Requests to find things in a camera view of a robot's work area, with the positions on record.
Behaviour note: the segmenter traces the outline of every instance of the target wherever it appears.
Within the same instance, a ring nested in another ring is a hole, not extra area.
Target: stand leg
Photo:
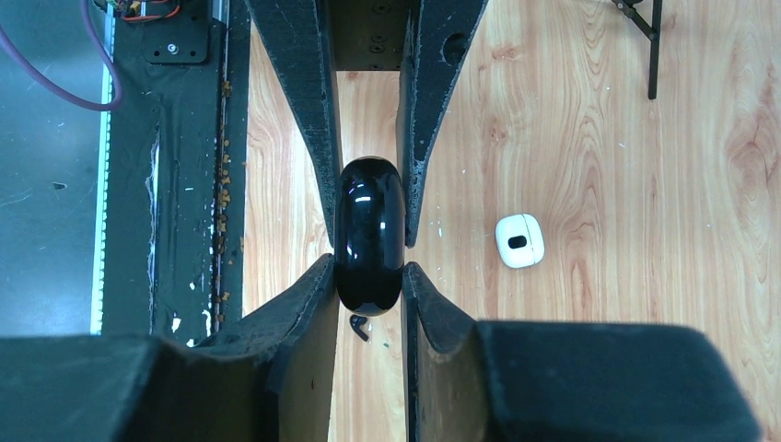
[[[661,2],[654,0],[654,16],[651,18],[653,34],[651,37],[651,63],[648,76],[648,99],[656,99],[659,81],[659,45],[661,42]]]

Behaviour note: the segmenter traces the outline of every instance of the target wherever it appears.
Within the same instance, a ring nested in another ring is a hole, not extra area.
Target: led strip
[[[104,45],[109,57],[114,55],[113,7],[108,6],[104,26]],[[113,83],[109,68],[103,65],[102,101],[111,101]],[[103,270],[106,259],[106,200],[109,196],[109,151],[111,143],[111,112],[100,114],[100,141],[98,153],[98,191],[95,209],[95,250],[92,258],[92,307],[89,333],[100,334],[103,329]]]

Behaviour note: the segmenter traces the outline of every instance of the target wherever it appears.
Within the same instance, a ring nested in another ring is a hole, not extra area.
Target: glossy black wheel
[[[402,180],[388,160],[363,157],[344,168],[338,185],[336,290],[346,308],[377,316],[396,304],[402,290]]]

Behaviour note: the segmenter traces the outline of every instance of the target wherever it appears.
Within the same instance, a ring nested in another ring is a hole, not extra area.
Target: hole
[[[389,5],[379,3],[374,5],[372,10],[375,12],[375,14],[388,14],[391,11],[391,7]]]
[[[466,36],[460,32],[449,36],[442,45],[442,59],[451,66],[459,64],[465,53]]]
[[[526,244],[526,237],[523,235],[510,238],[507,242],[507,245],[510,246],[511,249],[520,249],[521,247],[526,247]]]

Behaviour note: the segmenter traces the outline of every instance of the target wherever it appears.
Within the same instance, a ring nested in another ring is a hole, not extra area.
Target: wire
[[[169,12],[169,13],[168,13],[167,15],[165,15],[165,16],[139,16],[139,17],[123,17],[123,18],[122,18],[122,20],[124,20],[124,21],[128,21],[128,22],[131,22],[131,23],[137,23],[137,22],[141,22],[141,23],[148,23],[148,22],[150,22],[150,21],[161,20],[161,19],[163,19],[163,18],[171,18],[171,17],[173,17],[173,16],[175,16],[175,15],[179,14],[179,11],[181,11],[181,6],[176,6],[176,7],[173,9],[173,11]]]
[[[147,0],[144,3],[154,3],[154,4],[165,4],[168,3],[170,0]],[[179,14],[181,11],[181,0],[176,1],[176,6],[166,14],[165,16],[137,16],[137,17],[123,17],[122,20],[128,22],[128,23],[148,23],[150,21],[155,20],[162,20],[165,18],[171,18]]]
[[[19,65],[19,67],[22,68],[22,70],[24,70],[30,77],[32,77],[33,80],[35,80],[41,86],[49,89],[49,91],[51,91],[57,97],[64,99],[65,101],[71,104],[75,104],[80,108],[84,108],[90,111],[114,111],[120,107],[122,101],[124,100],[122,83],[120,82],[120,78],[119,78],[119,74],[117,73],[116,66],[114,66],[114,63],[111,61],[111,58],[106,53],[106,50],[103,48],[103,44],[100,42],[98,33],[95,31],[95,28],[92,26],[92,22],[90,21],[90,17],[89,17],[89,3],[90,0],[83,0],[81,2],[81,20],[84,23],[84,28],[87,31],[87,35],[89,36],[89,39],[92,41],[92,43],[99,51],[100,59],[103,60],[103,63],[109,69],[109,74],[111,74],[111,79],[113,80],[113,85],[114,85],[114,99],[111,102],[103,104],[103,103],[96,103],[93,101],[87,101],[55,85],[52,82],[52,80],[46,78],[46,76],[44,76],[38,69],[36,69],[32,64],[30,64],[28,59],[26,59],[24,55],[22,55],[22,53],[19,52],[17,47],[14,46],[14,44],[6,35],[6,32],[3,30],[2,26],[0,26],[0,48],[3,48],[3,50],[6,51],[6,53],[8,54],[8,56],[11,57],[11,60],[16,62]]]

